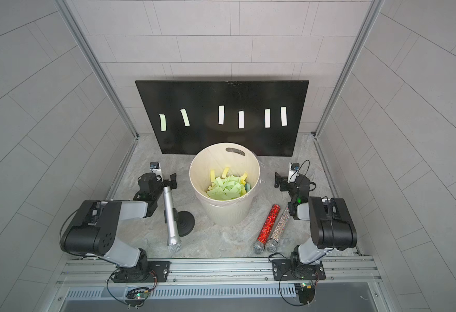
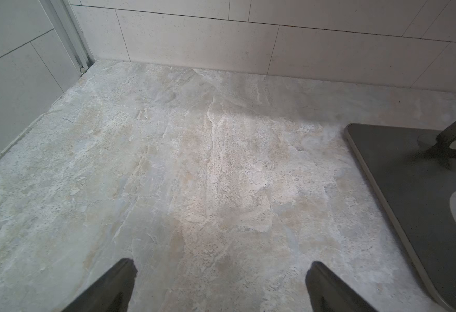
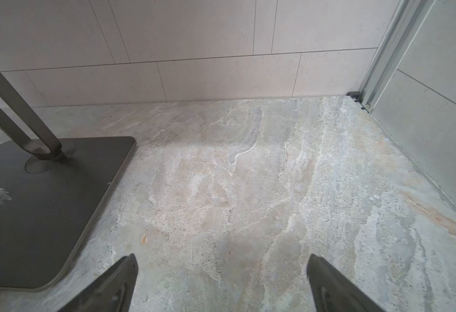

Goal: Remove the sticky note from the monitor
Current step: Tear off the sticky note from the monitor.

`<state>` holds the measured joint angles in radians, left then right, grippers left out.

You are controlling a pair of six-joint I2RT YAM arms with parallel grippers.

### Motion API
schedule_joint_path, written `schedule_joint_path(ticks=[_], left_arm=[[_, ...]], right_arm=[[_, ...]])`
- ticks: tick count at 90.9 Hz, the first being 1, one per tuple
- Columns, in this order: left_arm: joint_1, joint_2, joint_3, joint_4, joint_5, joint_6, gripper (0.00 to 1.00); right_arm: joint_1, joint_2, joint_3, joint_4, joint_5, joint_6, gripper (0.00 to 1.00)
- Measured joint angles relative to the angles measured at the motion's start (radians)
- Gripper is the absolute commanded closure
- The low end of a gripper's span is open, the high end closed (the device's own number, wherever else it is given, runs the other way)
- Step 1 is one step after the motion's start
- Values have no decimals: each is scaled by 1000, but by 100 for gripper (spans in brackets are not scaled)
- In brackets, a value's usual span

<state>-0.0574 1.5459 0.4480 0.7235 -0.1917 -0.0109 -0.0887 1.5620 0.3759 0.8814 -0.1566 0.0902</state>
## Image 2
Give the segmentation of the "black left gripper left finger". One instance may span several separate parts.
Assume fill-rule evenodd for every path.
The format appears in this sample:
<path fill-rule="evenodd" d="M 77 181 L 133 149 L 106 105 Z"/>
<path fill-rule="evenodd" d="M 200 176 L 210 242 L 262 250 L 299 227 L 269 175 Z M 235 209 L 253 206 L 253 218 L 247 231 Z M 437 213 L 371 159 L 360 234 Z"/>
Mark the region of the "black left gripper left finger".
<path fill-rule="evenodd" d="M 127 311 L 137 273 L 132 259 L 120 259 L 62 311 Z"/>

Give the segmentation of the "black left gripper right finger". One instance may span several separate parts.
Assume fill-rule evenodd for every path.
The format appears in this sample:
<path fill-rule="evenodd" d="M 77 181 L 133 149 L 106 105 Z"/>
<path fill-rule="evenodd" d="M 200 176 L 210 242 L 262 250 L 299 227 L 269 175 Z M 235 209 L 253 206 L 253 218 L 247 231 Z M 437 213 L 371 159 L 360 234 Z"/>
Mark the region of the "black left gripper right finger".
<path fill-rule="evenodd" d="M 377 311 L 320 261 L 313 261 L 305 285 L 313 311 Z"/>

